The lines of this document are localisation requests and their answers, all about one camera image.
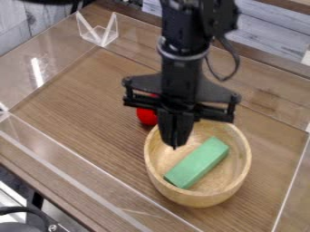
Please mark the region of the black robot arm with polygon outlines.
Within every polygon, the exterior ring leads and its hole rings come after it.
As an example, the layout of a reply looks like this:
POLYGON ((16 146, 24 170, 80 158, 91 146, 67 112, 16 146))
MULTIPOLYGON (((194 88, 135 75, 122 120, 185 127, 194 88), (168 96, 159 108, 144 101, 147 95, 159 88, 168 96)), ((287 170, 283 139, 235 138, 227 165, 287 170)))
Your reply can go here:
POLYGON ((162 36, 156 48, 162 71, 123 79, 123 104, 158 115, 162 141, 172 148, 187 143, 194 123, 202 119, 233 122, 241 95, 207 80, 213 40, 229 52, 226 34, 238 29, 235 0, 160 0, 162 36))

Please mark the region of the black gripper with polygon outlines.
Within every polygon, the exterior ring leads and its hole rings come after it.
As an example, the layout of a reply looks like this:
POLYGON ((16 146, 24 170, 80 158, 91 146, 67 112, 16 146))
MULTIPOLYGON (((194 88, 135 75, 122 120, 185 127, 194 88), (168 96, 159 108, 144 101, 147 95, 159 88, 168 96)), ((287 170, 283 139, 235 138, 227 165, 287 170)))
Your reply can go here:
POLYGON ((126 77, 123 87, 126 106, 158 112, 162 141, 172 148, 187 143, 194 120, 234 121, 241 95, 206 78, 202 59, 163 58, 160 72, 126 77))

